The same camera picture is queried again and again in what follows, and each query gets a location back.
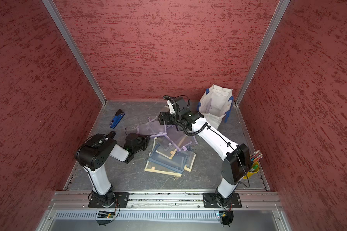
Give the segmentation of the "purple mesh pencil pouch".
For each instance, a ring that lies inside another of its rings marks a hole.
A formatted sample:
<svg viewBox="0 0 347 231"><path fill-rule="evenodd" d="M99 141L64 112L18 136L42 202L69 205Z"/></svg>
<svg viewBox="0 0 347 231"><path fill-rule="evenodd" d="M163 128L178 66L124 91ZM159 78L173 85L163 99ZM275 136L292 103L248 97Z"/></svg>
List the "purple mesh pencil pouch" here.
<svg viewBox="0 0 347 231"><path fill-rule="evenodd" d="M166 125L161 125L157 118L138 125L137 131L139 135L149 135L152 138L165 136L167 134Z"/></svg>

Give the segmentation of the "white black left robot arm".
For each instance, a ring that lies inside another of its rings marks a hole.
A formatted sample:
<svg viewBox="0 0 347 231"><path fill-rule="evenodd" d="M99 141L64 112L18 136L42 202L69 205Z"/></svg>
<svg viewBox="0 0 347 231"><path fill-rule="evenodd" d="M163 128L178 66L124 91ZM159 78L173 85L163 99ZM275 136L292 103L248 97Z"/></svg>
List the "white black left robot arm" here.
<svg viewBox="0 0 347 231"><path fill-rule="evenodd" d="M98 133L88 138L75 154L75 159L86 171L92 184L88 196L90 208L125 208L129 193L114 192L108 179L105 163L112 157L123 163L130 163L135 154L146 150L150 135L129 133L125 137L125 145L121 147L114 139L116 133Z"/></svg>

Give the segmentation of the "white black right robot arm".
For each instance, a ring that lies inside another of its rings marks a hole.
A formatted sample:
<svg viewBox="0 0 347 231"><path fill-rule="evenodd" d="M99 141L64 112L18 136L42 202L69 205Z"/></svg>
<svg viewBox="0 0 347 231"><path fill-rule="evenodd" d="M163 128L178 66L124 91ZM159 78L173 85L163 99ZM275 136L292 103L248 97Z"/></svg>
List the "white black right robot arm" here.
<svg viewBox="0 0 347 231"><path fill-rule="evenodd" d="M158 121L162 125L178 126L187 136L199 135L217 152L223 163L222 180L215 191L215 200L223 208L230 206L235 189L252 166L248 146L228 139L210 125L200 112L189 111L183 115L160 112Z"/></svg>

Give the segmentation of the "grey blue mesh pouch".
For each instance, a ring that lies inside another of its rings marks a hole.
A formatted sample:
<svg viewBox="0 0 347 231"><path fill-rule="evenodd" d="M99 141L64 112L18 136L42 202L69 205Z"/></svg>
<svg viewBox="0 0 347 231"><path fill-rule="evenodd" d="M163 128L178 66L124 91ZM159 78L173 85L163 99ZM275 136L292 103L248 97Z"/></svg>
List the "grey blue mesh pouch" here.
<svg viewBox="0 0 347 231"><path fill-rule="evenodd" d="M192 144L192 141L186 135L165 135L155 139L158 139L166 150L171 145L174 145L179 151L186 150L187 146Z"/></svg>

